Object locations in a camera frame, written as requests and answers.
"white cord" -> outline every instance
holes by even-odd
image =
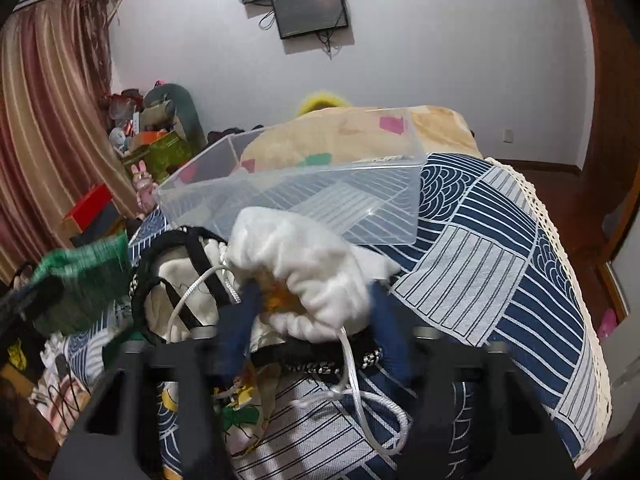
[[[203,275],[201,275],[195,282],[191,284],[191,286],[187,289],[184,295],[180,298],[180,301],[178,301],[178,304],[175,306],[174,311],[171,313],[171,316],[169,316],[169,321],[166,324],[166,333],[164,334],[164,338],[168,343],[173,342],[171,340],[171,329],[174,327],[175,318],[177,318],[178,314],[180,314],[182,306],[186,303],[187,298],[193,293],[194,290],[196,290],[200,286],[200,284],[204,280],[206,280],[210,275],[212,275],[217,270],[229,270],[229,269],[227,269],[226,266],[224,265],[216,265],[211,267],[210,269],[207,269],[203,273]]]
[[[353,396],[353,404],[356,408],[358,422],[360,423],[360,427],[362,428],[362,433],[364,433],[364,438],[369,443],[369,445],[382,456],[391,456],[400,453],[409,435],[409,421],[407,419],[406,413],[402,408],[400,408],[400,406],[398,406],[395,402],[393,402],[391,399],[388,399],[387,397],[360,391],[360,387],[358,386],[358,371],[356,370],[356,363],[353,359],[353,351],[351,351],[351,345],[349,344],[349,339],[347,338],[347,333],[344,327],[340,329],[338,338],[340,339],[340,343],[342,344],[342,354],[344,355],[344,371],[342,373],[340,382],[333,388],[331,388],[328,392],[321,392],[319,394],[306,396],[304,399],[292,400],[292,406],[298,408],[306,408],[310,404],[313,404],[315,402],[339,400],[343,395],[351,395]],[[400,424],[400,433],[398,436],[398,443],[392,449],[385,449],[384,447],[382,447],[373,436],[373,433],[371,433],[364,414],[364,409],[362,407],[362,398],[372,400],[373,402],[381,404],[390,412],[392,412],[398,419],[398,423]]]
[[[225,390],[224,392],[220,392],[219,394],[212,395],[211,399],[213,400],[226,399],[227,397],[231,397],[234,393],[236,393],[236,391],[238,391],[238,387],[234,384],[228,390]]]
[[[225,243],[220,242],[218,244],[218,253],[220,254],[218,256],[218,261],[220,262],[220,264],[228,267],[228,263],[226,262],[226,244]],[[238,295],[238,292],[234,288],[234,278],[231,271],[229,269],[223,270],[222,278],[223,278],[223,281],[225,282],[227,290],[229,291],[229,294],[231,294],[231,296],[234,298],[234,301],[236,302],[236,304],[240,303],[241,301],[240,296]]]

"small monitor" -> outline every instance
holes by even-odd
[[[280,37],[348,27],[344,0],[273,0]]]

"green bag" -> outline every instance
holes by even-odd
[[[70,335],[89,330],[102,311],[129,293],[131,264],[127,234],[103,238],[77,249],[57,249],[47,254],[33,273],[32,282],[48,274],[62,280],[62,299],[33,323],[44,336]]]

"wall outlet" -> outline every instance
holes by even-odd
[[[511,128],[502,129],[502,142],[508,142],[509,144],[513,142],[513,130]]]

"curtain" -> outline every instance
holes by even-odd
[[[62,217],[105,183],[122,214],[136,200],[98,100],[110,93],[108,0],[46,0],[0,31],[0,278],[69,246]]]

